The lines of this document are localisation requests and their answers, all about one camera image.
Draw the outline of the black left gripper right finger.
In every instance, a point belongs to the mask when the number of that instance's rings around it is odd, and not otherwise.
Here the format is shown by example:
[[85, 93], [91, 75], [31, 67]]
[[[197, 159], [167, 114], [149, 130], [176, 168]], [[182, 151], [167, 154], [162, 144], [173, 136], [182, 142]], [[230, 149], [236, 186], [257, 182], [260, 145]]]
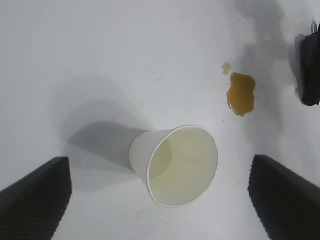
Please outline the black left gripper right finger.
[[252, 161], [248, 192], [271, 240], [320, 238], [320, 189], [266, 155]]

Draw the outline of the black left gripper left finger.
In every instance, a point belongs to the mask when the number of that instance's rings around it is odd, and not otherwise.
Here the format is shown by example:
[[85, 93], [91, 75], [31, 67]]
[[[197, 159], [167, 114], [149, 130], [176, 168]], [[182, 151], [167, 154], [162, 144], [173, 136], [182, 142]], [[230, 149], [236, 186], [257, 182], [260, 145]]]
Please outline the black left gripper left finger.
[[55, 157], [0, 192], [0, 238], [52, 239], [71, 196], [69, 158]]

